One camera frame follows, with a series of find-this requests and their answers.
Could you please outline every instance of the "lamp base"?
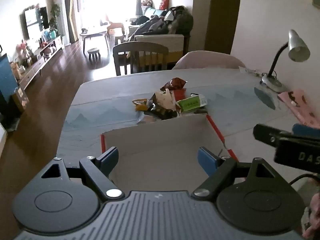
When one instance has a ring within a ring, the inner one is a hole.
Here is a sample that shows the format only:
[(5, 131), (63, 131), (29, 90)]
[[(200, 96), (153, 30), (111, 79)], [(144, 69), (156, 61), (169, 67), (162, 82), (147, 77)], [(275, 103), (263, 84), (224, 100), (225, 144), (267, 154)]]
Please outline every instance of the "lamp base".
[(277, 93), (288, 91), (288, 89), (274, 76), (268, 77), (267, 74), (263, 74), (260, 83), (265, 83), (268, 88)]

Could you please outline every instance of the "dining table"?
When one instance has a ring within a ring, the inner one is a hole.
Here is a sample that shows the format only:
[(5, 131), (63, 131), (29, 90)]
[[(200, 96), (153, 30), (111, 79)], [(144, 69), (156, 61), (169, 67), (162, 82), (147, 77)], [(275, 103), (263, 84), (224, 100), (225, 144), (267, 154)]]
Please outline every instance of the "dining table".
[[(275, 163), (275, 149), (252, 135), (258, 123), (291, 131), (297, 118), (276, 93), (259, 83), (259, 77), (224, 68), (137, 73), (82, 84), (66, 116), (57, 157), (63, 158), (66, 167), (77, 168), (81, 158), (101, 155), (102, 133), (141, 125), (137, 124), (139, 113), (135, 112), (132, 100), (151, 98), (175, 77), (187, 81), (186, 95), (205, 96), (206, 109), (224, 136), (226, 148), (232, 149), (240, 162), (262, 157), (287, 181), (306, 173)], [(303, 195), (307, 194), (305, 184), (305, 180), (300, 180), (293, 186)]]

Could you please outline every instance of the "drawer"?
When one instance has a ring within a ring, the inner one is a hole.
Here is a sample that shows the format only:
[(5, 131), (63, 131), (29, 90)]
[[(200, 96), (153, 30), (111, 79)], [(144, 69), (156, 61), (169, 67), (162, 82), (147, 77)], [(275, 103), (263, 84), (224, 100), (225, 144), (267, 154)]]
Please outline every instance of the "drawer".
[(19, 85), (25, 89), (28, 85), (29, 81), (33, 79), (33, 76), (35, 75), (33, 69), (30, 69), (29, 72), (21, 79)]
[(61, 49), (62, 47), (61, 37), (58, 37), (57, 39), (55, 39), (54, 43), (56, 44), (57, 50)]
[(36, 63), (32, 65), (33, 72), (36, 73), (39, 68), (44, 64), (44, 57), (41, 57)]

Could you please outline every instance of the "pile of clothes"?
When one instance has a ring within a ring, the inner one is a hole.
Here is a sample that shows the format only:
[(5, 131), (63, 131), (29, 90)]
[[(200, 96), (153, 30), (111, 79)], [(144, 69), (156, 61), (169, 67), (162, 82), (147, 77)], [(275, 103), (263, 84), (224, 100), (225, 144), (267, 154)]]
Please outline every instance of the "pile of clothes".
[(134, 41), (135, 35), (182, 34), (188, 36), (192, 28), (193, 16), (186, 8), (184, 6), (171, 7), (165, 17), (152, 15), (151, 19), (139, 26), (129, 41)]

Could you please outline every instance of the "desk lamp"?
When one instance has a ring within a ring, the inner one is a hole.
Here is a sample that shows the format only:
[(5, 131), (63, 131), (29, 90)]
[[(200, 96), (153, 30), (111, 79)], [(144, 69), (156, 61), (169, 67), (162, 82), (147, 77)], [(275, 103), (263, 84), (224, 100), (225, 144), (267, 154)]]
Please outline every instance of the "desk lamp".
[(273, 63), (271, 65), (270, 71), (268, 74), (262, 75), (262, 80), (260, 83), (265, 83), (267, 87), (271, 90), (282, 93), (287, 90), (287, 88), (279, 82), (279, 80), (272, 75), (278, 58), (282, 51), (288, 48), (289, 58), (294, 62), (304, 62), (310, 57), (310, 50), (304, 41), (299, 37), (295, 30), (289, 31), (289, 41), (285, 43), (277, 52)]

